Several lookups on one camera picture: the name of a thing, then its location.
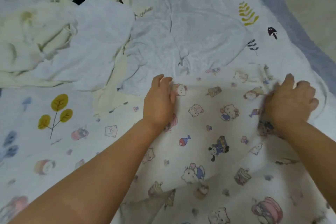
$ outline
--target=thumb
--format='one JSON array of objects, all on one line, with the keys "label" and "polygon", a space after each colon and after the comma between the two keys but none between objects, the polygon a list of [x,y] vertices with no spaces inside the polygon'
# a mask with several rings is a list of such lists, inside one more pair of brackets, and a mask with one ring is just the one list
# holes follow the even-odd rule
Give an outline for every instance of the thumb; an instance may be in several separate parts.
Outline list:
[{"label": "thumb", "polygon": [[172,104],[175,104],[175,101],[176,101],[176,92],[173,91],[170,93],[170,101]]}]

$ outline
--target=forearm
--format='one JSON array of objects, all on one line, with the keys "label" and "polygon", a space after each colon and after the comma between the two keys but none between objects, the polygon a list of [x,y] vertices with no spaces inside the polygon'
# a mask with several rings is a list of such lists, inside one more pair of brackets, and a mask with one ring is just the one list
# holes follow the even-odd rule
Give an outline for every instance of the forearm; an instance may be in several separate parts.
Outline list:
[{"label": "forearm", "polygon": [[139,121],[114,144],[33,201],[11,224],[110,223],[160,132]]},{"label": "forearm", "polygon": [[296,151],[322,195],[336,209],[336,143],[308,123],[289,124],[281,134]]}]

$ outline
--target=person's left hand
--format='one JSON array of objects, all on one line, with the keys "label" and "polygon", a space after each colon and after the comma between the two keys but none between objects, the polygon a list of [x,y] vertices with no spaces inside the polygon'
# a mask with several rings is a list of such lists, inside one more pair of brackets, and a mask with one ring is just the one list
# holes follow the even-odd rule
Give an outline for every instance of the person's left hand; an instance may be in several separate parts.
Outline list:
[{"label": "person's left hand", "polygon": [[154,128],[162,131],[173,119],[176,93],[170,92],[172,77],[163,78],[160,74],[153,78],[143,105],[143,119]]}]

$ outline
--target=light wooden floor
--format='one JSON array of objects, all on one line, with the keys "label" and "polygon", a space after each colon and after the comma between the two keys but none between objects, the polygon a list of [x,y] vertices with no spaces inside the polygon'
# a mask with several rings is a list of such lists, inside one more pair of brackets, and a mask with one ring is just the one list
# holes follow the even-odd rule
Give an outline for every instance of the light wooden floor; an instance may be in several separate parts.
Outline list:
[{"label": "light wooden floor", "polygon": [[336,62],[336,0],[285,0],[315,44]]}]

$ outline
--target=person's left arm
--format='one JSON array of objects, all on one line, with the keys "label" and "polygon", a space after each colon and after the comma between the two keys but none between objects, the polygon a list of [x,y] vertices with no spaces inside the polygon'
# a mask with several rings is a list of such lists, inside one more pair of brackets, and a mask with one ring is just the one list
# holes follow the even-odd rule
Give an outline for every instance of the person's left arm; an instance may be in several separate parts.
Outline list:
[{"label": "person's left arm", "polygon": [[108,224],[124,199],[151,143],[171,121],[171,77],[154,77],[143,119],[119,140],[48,189],[10,224]]}]

